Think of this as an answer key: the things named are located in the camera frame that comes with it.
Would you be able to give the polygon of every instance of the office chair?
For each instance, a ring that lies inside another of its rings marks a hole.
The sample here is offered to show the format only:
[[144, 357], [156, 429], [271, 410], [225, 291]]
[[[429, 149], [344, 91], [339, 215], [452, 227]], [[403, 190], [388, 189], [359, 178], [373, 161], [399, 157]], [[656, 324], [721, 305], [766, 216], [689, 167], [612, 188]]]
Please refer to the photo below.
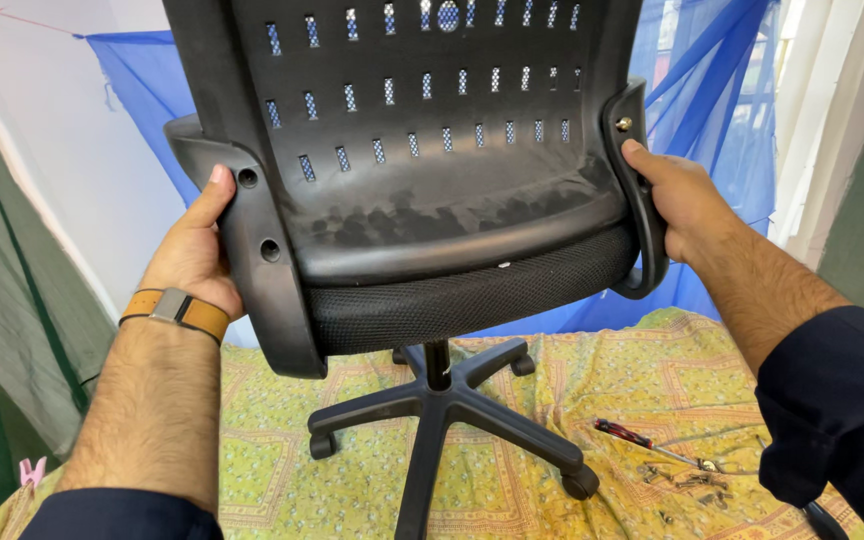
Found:
[[425, 536], [455, 422], [594, 495], [580, 448], [475, 390], [533, 373], [526, 342], [450, 366], [448, 339], [665, 276], [665, 223], [619, 150], [645, 142], [642, 0], [164, 4], [198, 111], [166, 135], [197, 186], [216, 163], [237, 179], [219, 229], [271, 369], [393, 349], [415, 375], [315, 412], [312, 457], [419, 416], [396, 538]]

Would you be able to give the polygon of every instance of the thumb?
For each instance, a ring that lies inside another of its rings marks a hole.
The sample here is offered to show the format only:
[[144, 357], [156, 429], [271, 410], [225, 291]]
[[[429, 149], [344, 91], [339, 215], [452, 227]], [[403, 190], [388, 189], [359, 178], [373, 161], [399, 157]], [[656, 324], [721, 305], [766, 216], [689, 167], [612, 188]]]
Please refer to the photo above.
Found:
[[622, 156], [631, 168], [649, 179], [653, 186], [663, 182], [666, 178], [664, 173], [667, 173], [668, 168], [672, 166], [668, 159], [649, 152], [634, 139], [629, 139], [622, 144]]
[[226, 209], [235, 194], [235, 180], [229, 167], [216, 165], [212, 176], [208, 178], [205, 189], [201, 190], [198, 199], [178, 219], [175, 226], [183, 229], [204, 229], [211, 227]]

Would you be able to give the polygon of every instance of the hairy forearm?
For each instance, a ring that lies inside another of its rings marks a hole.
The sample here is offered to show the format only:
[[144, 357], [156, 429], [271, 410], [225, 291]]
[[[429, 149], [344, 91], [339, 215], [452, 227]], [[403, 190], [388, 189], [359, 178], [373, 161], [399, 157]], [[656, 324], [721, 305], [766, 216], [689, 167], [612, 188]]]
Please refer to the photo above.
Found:
[[696, 250], [695, 269], [753, 374], [779, 343], [815, 315], [849, 302], [750, 227]]
[[144, 489], [218, 510], [219, 349], [146, 318], [122, 325], [58, 490]]

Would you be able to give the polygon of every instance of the brown leather watch strap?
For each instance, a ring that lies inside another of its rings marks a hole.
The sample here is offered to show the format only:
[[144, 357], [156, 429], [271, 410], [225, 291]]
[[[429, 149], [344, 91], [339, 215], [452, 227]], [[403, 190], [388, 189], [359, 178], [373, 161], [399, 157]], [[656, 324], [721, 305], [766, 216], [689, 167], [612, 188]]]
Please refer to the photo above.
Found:
[[121, 326], [127, 319], [133, 317], [152, 317], [166, 322], [184, 326], [192, 330], [198, 330], [210, 335], [218, 343], [222, 343], [222, 338], [226, 335], [226, 329], [229, 327], [230, 319], [222, 309], [207, 301], [199, 300], [185, 291], [178, 289], [167, 289], [170, 294], [177, 295], [181, 293], [185, 296], [184, 301], [180, 303], [174, 313], [170, 313], [167, 317], [157, 316], [154, 312], [159, 301], [162, 300], [163, 294], [166, 291], [160, 289], [144, 289], [136, 292], [131, 301], [128, 303], [126, 310], [122, 313], [122, 318], [119, 320]]

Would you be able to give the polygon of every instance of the red string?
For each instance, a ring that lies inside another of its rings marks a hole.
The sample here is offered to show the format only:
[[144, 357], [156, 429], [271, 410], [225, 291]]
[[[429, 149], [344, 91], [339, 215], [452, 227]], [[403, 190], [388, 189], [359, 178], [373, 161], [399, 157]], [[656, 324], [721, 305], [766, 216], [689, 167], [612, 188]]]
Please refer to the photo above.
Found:
[[14, 20], [17, 20], [17, 21], [21, 21], [21, 22], [27, 22], [27, 23], [29, 23], [29, 24], [33, 24], [33, 25], [35, 25], [35, 26], [40, 26], [40, 27], [42, 27], [42, 28], [48, 28], [49, 30], [55, 30], [55, 31], [57, 31], [57, 32], [62, 32], [62, 33], [64, 33], [64, 34], [68, 34], [69, 36], [72, 36], [72, 37], [78, 37], [78, 36], [79, 36], [79, 34], [76, 33], [75, 31], [69, 31], [69, 30], [65, 30], [65, 29], [62, 29], [62, 28], [57, 28], [57, 27], [55, 27], [55, 26], [52, 26], [52, 25], [49, 25], [49, 24], [45, 24], [45, 23], [42, 23], [42, 22], [36, 22], [36, 21], [34, 21], [34, 20], [29, 20], [29, 19], [26, 19], [26, 18], [22, 18], [22, 17], [15, 16], [15, 15], [10, 15], [10, 14], [4, 12], [4, 11], [5, 11], [5, 7], [0, 7], [0, 18], [8, 18], [8, 19], [14, 19]]

